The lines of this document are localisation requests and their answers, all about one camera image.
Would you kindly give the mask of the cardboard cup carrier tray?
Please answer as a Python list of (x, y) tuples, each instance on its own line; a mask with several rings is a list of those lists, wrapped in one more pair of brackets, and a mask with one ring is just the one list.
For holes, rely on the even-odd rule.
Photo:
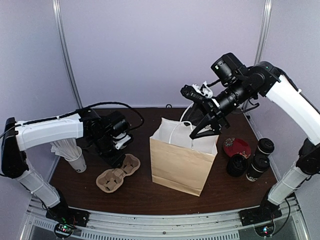
[(121, 167), (108, 169), (96, 178), (96, 186), (107, 194), (114, 193), (123, 185), (125, 177), (133, 175), (140, 166), (141, 161), (127, 153)]

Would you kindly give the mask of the brown paper takeout bag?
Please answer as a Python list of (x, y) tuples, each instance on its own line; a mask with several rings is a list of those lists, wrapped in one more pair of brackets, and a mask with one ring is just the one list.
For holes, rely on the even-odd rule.
[(219, 136), (191, 139), (195, 126), (166, 118), (149, 138), (152, 182), (199, 197), (218, 154)]

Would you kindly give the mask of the stack of black lids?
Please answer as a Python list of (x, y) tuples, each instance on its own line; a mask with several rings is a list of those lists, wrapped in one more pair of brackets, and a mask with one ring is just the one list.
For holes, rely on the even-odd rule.
[(235, 178), (241, 177), (248, 168), (248, 160), (241, 154), (234, 154), (228, 161), (226, 172)]

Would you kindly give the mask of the black paper coffee cup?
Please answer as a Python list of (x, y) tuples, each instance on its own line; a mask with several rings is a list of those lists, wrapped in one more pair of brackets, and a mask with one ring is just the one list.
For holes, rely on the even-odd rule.
[(250, 182), (255, 182), (258, 178), (262, 176), (263, 173), (264, 171), (257, 170), (252, 165), (250, 165), (247, 169), (245, 176)]
[(270, 156), (271, 152), (265, 152), (260, 150), (258, 147), (255, 149), (253, 158), (257, 161), (259, 159), (268, 158)]

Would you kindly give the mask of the black cup lid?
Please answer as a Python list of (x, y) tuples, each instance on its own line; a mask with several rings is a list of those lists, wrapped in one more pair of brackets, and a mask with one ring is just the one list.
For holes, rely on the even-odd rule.
[(270, 167), (270, 160), (263, 154), (256, 154), (253, 156), (251, 165), (258, 172), (266, 172)]
[(272, 153), (275, 150), (275, 145), (271, 139), (261, 138), (258, 141), (257, 148), (264, 152)]

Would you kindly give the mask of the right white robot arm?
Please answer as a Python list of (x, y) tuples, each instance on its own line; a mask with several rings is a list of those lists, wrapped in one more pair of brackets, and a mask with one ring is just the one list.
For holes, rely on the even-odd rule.
[(227, 115), (258, 96), (266, 97), (280, 107), (307, 136), (298, 160), (272, 186), (256, 210), (258, 219), (266, 221), (304, 181), (320, 172), (320, 112), (283, 70), (267, 61), (246, 67), (229, 52), (214, 62), (211, 69), (225, 87), (220, 94), (214, 96), (205, 82), (201, 86), (185, 85), (180, 90), (202, 112), (202, 119), (189, 135), (191, 139), (220, 135), (223, 127), (230, 126)]

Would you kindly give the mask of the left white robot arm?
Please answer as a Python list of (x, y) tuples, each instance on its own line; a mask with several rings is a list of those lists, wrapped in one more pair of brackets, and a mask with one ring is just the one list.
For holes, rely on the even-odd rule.
[(49, 213), (67, 222), (73, 214), (62, 192), (27, 163), (25, 151), (42, 144), (85, 138), (95, 146), (99, 157), (117, 168), (125, 159), (122, 148), (133, 140), (129, 131), (130, 125), (119, 111), (100, 116), (91, 108), (81, 108), (61, 116), (19, 122), (10, 117), (1, 135), (2, 175), (17, 180), (43, 202)]

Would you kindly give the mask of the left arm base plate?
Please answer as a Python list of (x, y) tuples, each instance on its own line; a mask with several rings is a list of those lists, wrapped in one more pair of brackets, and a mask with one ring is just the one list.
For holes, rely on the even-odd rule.
[(48, 208), (46, 210), (46, 218), (55, 220), (61, 224), (67, 224), (72, 227), (86, 227), (90, 213), (86, 210), (79, 210), (68, 207), (58, 211)]

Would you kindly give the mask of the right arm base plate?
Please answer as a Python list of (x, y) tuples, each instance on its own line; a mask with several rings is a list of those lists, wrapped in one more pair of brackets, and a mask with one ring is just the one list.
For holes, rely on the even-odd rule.
[(281, 216), (282, 212), (278, 207), (274, 208), (270, 206), (258, 206), (244, 209), (239, 212), (239, 217), (243, 227), (268, 222)]

